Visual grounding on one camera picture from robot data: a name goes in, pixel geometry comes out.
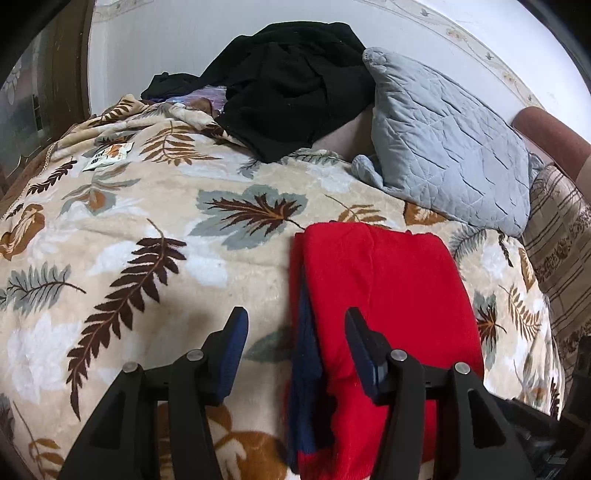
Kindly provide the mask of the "purple patterned cloth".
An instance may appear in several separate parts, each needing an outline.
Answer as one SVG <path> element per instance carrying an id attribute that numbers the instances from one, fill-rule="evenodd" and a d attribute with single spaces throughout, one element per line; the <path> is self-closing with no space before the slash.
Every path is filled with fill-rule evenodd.
<path id="1" fill-rule="evenodd" d="M 224 86 L 207 85 L 188 94 L 168 98 L 166 102 L 179 103 L 216 117 L 223 112 L 226 103 L 226 88 Z"/>

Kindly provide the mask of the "striped brown patterned pillow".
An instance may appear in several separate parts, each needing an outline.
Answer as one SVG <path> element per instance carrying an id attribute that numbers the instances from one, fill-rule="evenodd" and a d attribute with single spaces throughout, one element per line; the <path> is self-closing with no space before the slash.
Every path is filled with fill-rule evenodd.
<path id="1" fill-rule="evenodd" d="M 554 165 L 536 177 L 530 204 L 523 243 L 550 303 L 560 358 L 571 372 L 579 341 L 590 334 L 590 205 Z"/>

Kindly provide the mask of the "brown padded headboard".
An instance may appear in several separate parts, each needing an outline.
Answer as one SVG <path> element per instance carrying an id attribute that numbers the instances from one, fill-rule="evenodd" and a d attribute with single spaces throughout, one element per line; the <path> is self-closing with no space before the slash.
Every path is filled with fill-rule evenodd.
<path id="1" fill-rule="evenodd" d="M 512 126 L 548 154 L 590 202 L 590 143 L 545 110 L 521 110 Z"/>

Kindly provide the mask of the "grey quilted pillow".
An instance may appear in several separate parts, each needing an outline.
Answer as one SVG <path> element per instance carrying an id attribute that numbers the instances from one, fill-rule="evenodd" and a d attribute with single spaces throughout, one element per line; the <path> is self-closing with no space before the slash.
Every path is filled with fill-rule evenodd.
<path id="1" fill-rule="evenodd" d="M 381 48 L 363 52 L 376 83 L 374 155 L 356 178 L 473 227 L 524 232 L 543 168 L 506 121 L 448 76 Z"/>

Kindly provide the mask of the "red and blue sweater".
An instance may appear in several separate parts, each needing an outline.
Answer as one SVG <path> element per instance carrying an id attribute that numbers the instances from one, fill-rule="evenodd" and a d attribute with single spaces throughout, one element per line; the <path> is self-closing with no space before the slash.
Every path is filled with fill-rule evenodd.
<path id="1" fill-rule="evenodd" d="M 468 293 L 443 241 L 362 223 L 317 223 L 290 252 L 293 356 L 287 463 L 304 479 L 363 479 L 387 409 L 363 392 L 346 341 L 346 311 L 429 366 L 484 371 Z"/>

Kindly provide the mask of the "small printed paper packet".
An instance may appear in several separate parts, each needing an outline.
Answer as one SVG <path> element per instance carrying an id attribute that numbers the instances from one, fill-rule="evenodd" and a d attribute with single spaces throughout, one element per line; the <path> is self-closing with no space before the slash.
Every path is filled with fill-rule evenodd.
<path id="1" fill-rule="evenodd" d="M 88 162 L 83 171 L 94 171 L 122 162 L 133 148 L 133 142 L 113 143 L 104 145 L 85 155 Z"/>

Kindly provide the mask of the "leaf pattern plush blanket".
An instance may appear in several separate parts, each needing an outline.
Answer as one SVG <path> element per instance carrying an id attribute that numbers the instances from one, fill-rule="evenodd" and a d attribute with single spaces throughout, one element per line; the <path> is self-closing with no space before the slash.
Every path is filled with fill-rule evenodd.
<path id="1" fill-rule="evenodd" d="M 86 154 L 133 142 L 83 171 Z M 329 150 L 259 164 L 211 118 L 124 96 L 43 152 L 1 210 L 1 451 L 32 479 L 58 476 L 123 364 L 173 362 L 249 312 L 231 394 L 211 411 L 226 479 L 290 479 L 288 267 L 294 236 L 321 222 L 431 233 L 451 250 L 473 305 L 485 384 L 547 414 L 565 374 L 524 245 L 393 198 Z"/>

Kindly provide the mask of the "black garment pile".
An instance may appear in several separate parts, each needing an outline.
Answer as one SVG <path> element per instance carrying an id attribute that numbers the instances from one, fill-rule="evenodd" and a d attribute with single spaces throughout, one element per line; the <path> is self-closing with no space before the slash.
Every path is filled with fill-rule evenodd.
<path id="1" fill-rule="evenodd" d="M 344 23 L 274 23 L 233 39 L 199 76 L 154 76 L 140 97 L 165 100 L 222 86 L 218 124 L 259 161 L 273 163 L 372 105 L 375 81 L 363 51 Z"/>

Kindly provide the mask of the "stained glass wooden door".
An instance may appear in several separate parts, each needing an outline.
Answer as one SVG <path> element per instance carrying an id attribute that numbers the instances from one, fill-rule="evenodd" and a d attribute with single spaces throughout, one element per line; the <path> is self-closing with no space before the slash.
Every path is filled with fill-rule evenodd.
<path id="1" fill-rule="evenodd" d="M 1 193 L 50 142 L 89 116 L 95 3 L 1 3 Z"/>

